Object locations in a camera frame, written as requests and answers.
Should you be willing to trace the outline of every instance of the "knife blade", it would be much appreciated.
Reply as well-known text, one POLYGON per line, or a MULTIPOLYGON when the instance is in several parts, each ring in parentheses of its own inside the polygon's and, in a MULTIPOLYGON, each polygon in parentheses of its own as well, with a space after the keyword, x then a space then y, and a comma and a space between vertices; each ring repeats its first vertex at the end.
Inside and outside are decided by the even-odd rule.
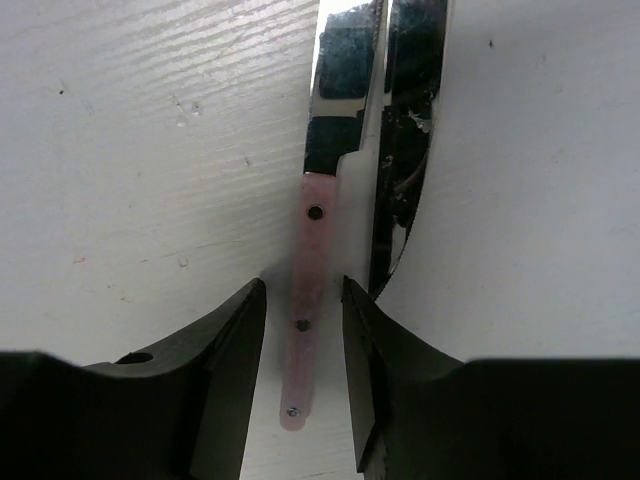
POLYGON ((383 0, 321 0, 310 89, 280 423, 300 430, 313 396, 318 323, 340 159, 362 143, 383 0))

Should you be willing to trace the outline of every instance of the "pink knife handle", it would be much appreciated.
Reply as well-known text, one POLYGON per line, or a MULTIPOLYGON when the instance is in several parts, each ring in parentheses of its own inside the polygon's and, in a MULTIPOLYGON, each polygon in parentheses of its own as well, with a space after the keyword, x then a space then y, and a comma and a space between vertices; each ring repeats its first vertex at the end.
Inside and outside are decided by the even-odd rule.
POLYGON ((338 180, 333 175, 305 173, 302 176, 289 344, 280 404, 280 424, 290 431, 300 430, 311 411, 313 362, 337 191, 338 180))

